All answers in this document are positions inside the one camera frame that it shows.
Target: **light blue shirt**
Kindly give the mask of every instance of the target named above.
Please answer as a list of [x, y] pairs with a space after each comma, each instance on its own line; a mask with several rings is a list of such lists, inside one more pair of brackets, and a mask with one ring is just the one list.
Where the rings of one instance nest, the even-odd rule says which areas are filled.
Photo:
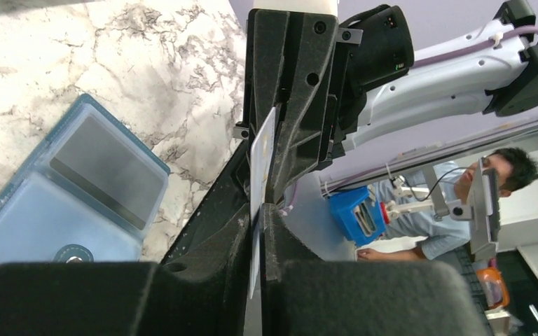
[[[457, 199], [454, 185], [464, 170], [458, 169], [458, 166], [452, 161], [434, 166], [438, 178], [453, 169], [456, 170], [446, 174], [439, 183], [447, 202]], [[404, 177], [412, 187], [427, 188], [424, 174], [421, 171], [405, 174]], [[391, 200], [397, 204], [416, 202], [414, 197], [395, 197], [393, 187], [388, 179], [375, 183], [374, 187], [381, 202], [387, 203]], [[450, 216], [444, 216], [441, 221], [435, 221], [434, 210], [421, 211], [400, 215], [398, 219], [391, 220], [384, 233], [385, 239], [420, 236], [427, 237], [427, 239], [419, 242], [418, 246], [422, 248], [426, 258], [431, 260], [466, 244], [470, 240], [469, 222], [453, 220]]]

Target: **black hair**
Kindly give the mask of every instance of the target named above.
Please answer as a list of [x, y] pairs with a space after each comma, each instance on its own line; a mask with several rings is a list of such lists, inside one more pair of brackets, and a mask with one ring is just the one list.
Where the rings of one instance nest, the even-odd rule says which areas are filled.
[[520, 148], [497, 149], [492, 155], [500, 155], [512, 166], [512, 173], [502, 186], [509, 191], [517, 191], [530, 185], [538, 174], [538, 161]]

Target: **cylindrical black device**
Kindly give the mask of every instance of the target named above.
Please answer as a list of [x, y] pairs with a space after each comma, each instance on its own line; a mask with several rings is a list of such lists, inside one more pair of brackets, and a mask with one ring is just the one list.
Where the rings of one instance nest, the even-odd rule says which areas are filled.
[[414, 62], [411, 34], [400, 7], [379, 8], [384, 9], [349, 25], [364, 31], [347, 67], [352, 86], [364, 92], [404, 76]]

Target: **man's arm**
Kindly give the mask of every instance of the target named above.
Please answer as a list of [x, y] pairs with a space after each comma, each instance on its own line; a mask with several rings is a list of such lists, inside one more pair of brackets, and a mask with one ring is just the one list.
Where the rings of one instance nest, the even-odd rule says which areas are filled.
[[419, 241], [415, 248], [391, 253], [378, 252], [371, 248], [358, 251], [358, 260], [361, 261], [416, 261], [432, 260], [444, 253], [452, 251], [469, 242], [468, 239], [456, 236], [435, 236]]

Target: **ear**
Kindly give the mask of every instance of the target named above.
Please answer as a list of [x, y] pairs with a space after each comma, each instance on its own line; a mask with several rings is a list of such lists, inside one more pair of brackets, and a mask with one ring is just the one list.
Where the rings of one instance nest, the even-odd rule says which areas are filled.
[[512, 195], [512, 192], [510, 190], [501, 189], [500, 190], [500, 197], [510, 197]]

